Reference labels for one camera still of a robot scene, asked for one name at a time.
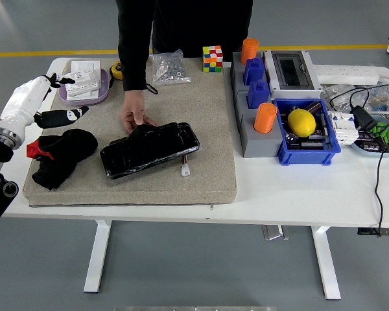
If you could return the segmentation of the person's right hand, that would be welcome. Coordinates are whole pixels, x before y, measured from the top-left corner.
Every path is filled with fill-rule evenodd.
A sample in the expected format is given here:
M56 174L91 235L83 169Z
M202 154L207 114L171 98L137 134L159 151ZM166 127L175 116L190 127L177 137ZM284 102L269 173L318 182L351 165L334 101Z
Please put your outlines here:
M145 113L145 94L143 90L130 90L124 92L123 105L120 118L127 134L142 124L156 126L156 123Z

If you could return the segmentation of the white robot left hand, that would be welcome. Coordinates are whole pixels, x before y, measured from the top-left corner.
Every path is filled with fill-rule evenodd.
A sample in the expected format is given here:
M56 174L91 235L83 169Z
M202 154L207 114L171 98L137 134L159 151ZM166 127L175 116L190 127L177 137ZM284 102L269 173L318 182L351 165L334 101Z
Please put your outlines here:
M71 110L51 110L39 112L46 96L52 88L62 84L73 84L71 78L41 75L17 87L0 116L0 134L23 137L25 128L36 123L42 129L57 128L75 123L89 108L82 106Z

